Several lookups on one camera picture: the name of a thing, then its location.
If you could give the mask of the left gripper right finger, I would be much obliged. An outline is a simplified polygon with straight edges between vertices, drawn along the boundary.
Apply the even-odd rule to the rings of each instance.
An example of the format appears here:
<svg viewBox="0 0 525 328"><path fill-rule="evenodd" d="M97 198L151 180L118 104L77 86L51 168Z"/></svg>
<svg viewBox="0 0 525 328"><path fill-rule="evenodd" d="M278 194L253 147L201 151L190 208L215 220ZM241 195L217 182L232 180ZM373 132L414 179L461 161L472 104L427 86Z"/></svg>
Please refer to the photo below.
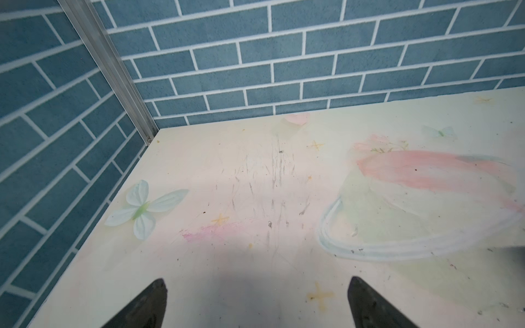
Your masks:
<svg viewBox="0 0 525 328"><path fill-rule="evenodd" d="M356 327L418 327L361 277L351 278L347 299Z"/></svg>

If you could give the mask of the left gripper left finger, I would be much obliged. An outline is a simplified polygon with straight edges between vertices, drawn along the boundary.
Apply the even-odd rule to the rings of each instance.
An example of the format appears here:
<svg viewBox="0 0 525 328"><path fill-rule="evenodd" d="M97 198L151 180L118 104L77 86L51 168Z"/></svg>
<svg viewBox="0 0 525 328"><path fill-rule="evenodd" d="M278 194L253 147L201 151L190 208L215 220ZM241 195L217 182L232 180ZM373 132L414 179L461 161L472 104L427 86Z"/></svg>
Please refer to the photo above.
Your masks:
<svg viewBox="0 0 525 328"><path fill-rule="evenodd" d="M112 317L103 328L161 327L167 308L168 289L162 278L148 285Z"/></svg>

